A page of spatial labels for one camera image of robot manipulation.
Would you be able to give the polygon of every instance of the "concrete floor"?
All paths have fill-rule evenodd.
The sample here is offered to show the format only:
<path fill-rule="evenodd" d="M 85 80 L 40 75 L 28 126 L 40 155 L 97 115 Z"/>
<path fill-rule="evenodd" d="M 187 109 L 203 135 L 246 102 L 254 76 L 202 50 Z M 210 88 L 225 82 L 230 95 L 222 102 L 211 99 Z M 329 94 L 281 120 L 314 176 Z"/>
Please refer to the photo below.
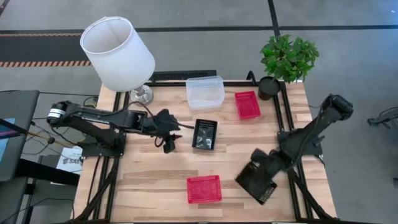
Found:
<path fill-rule="evenodd" d="M 398 2 L 393 0 L 274 2 L 280 26 L 398 24 Z M 0 30 L 84 29 L 103 16 L 126 17 L 135 27 L 272 24 L 265 0 L 11 0 L 0 16 Z M 321 57 L 305 82 L 309 103 L 319 105 L 327 94 L 336 93 L 354 104 L 354 115 L 330 126 L 322 143 L 338 216 L 359 222 L 396 223 L 398 189 L 392 177 L 398 177 L 397 133 L 384 126 L 371 128 L 366 119 L 397 106 L 398 30 L 283 33 L 311 39 L 319 48 Z M 263 75 L 258 51 L 270 35 L 272 31 L 239 31 L 147 33 L 141 37 L 154 54 L 158 71 L 217 69 L 224 79 L 237 79 L 245 78 L 248 70 L 257 77 Z M 0 80 L 0 90 L 83 94 L 98 94 L 101 83 L 92 67 L 0 68 Z M 35 117 L 46 116 L 51 103 L 59 100 L 81 103 L 84 97 L 41 95 Z M 70 133 L 69 137 L 79 140 L 81 136 Z M 32 142 L 26 150 L 40 148 Z M 45 217 L 55 211 L 58 222 L 65 221 L 70 204 L 35 209 L 32 223 L 54 222 Z"/>

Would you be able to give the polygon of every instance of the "clear plastic container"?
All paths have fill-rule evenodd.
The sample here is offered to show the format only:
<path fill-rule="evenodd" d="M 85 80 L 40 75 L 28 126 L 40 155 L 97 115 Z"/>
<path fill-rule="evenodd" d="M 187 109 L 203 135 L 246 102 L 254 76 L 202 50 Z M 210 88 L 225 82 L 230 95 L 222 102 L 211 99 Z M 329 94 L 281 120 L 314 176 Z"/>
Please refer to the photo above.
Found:
<path fill-rule="evenodd" d="M 223 78 L 219 76 L 187 79 L 187 98 L 192 110 L 218 108 L 224 97 Z"/>

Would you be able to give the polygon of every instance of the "wooden table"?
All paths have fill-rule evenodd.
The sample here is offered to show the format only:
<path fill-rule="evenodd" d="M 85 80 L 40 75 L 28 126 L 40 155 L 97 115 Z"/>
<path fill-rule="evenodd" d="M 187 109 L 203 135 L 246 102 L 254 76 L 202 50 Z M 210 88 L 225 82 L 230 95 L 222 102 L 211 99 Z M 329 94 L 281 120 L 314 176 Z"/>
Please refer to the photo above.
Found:
<path fill-rule="evenodd" d="M 154 138 L 128 134 L 125 153 L 120 160 L 111 222 L 270 222 L 295 220 L 287 174 L 274 177 L 278 188 L 272 197 L 259 205 L 234 178 L 249 161 L 255 148 L 269 152 L 278 146 L 279 130 L 273 100 L 258 99 L 261 117 L 239 120 L 234 93 L 257 92 L 256 87 L 225 87 L 222 106 L 212 111 L 191 111 L 185 87 L 153 87 L 154 101 L 148 106 L 153 113 L 168 108 L 183 124 L 194 126 L 195 120 L 210 119 L 218 122 L 215 150 L 203 152 L 192 149 L 193 130 L 182 128 L 183 136 L 176 140 L 176 150 L 164 154 L 154 146 Z M 296 128 L 312 120 L 302 83 L 287 85 L 290 107 Z M 98 108 L 112 110 L 116 93 L 102 86 Z M 287 120 L 283 101 L 280 100 L 285 127 Z M 130 109 L 143 110 L 132 105 Z M 75 212 L 86 206 L 96 158 L 84 161 L 75 197 Z M 98 188 L 101 164 L 97 170 L 93 196 Z M 323 165 L 313 156 L 303 157 L 303 167 L 309 191 L 327 213 L 335 216 L 328 180 Z M 223 199 L 221 202 L 188 204 L 187 177 L 219 175 Z M 305 210 L 297 189 L 301 214 Z M 104 217 L 107 193 L 101 204 L 100 218 Z"/>

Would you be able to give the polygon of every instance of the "white lamp shade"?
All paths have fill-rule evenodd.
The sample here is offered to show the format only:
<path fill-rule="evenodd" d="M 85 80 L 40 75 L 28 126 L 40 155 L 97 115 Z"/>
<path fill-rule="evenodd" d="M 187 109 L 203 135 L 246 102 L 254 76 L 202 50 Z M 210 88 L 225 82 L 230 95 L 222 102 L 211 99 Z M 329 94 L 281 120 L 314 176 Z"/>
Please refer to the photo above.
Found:
<path fill-rule="evenodd" d="M 96 21 L 81 35 L 80 45 L 110 90 L 136 89 L 155 70 L 154 56 L 125 18 L 104 17 Z"/>

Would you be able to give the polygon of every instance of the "red basket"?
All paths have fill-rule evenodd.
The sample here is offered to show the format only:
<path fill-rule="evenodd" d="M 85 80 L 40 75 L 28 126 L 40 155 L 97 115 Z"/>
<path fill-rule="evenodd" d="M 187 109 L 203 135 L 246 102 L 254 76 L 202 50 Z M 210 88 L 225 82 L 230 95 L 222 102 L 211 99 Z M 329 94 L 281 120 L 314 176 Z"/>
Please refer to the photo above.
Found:
<path fill-rule="evenodd" d="M 206 177 L 187 178 L 188 203 L 207 203 L 221 201 L 220 177 L 210 175 Z"/>
<path fill-rule="evenodd" d="M 240 119 L 261 116 L 259 102 L 254 91 L 235 93 L 235 103 Z"/>

